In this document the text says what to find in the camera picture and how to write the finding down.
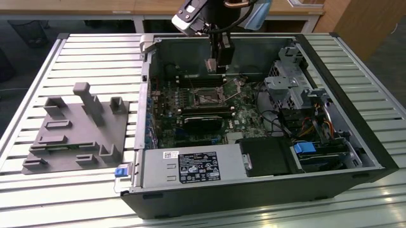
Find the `white sticker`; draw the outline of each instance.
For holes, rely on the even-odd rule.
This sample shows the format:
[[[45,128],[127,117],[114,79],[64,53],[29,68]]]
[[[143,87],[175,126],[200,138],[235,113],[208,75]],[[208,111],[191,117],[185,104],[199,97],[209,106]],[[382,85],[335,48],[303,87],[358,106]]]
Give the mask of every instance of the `white sticker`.
[[[129,14],[131,11],[113,11],[113,13],[116,13],[116,14]]]
[[[164,159],[165,158],[177,158],[179,151],[164,151]]]

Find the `motherboard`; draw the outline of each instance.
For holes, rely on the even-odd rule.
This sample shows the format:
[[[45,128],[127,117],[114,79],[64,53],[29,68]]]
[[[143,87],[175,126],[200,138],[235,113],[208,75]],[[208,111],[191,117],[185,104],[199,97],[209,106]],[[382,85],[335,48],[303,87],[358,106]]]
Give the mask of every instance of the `motherboard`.
[[[256,82],[243,76],[179,75],[153,83],[157,148],[232,144],[264,137]]]

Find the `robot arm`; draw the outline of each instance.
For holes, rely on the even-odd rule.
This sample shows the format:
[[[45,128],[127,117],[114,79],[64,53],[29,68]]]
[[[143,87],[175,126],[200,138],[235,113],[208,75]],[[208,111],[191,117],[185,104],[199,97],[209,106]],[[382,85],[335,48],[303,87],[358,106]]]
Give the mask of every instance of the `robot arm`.
[[[187,35],[208,34],[211,56],[205,60],[208,72],[221,74],[231,64],[233,44],[229,30],[241,26],[257,30],[265,19],[271,0],[185,0],[172,17],[176,28]]]

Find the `metal bracket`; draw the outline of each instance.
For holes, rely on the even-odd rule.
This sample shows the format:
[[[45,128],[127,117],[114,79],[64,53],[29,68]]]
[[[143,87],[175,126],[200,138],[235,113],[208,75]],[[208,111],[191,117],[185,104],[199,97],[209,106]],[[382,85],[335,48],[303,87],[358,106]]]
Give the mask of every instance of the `metal bracket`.
[[[147,52],[149,52],[155,48],[155,46],[153,46],[153,44],[155,44],[153,39],[155,39],[153,34],[144,34],[144,35],[140,36],[140,39],[139,39],[139,41],[140,41],[139,42],[139,48],[140,48],[140,52],[143,54],[147,53]]]

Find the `blue latch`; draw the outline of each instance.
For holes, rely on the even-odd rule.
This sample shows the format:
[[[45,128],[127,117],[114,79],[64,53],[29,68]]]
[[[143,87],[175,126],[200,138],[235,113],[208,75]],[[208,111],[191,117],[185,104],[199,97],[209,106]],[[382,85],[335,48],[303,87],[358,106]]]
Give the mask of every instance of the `blue latch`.
[[[312,142],[299,142],[293,146],[293,151],[296,153],[313,153],[316,152]]]
[[[114,174],[114,177],[128,176],[128,168],[116,168],[113,174]]]

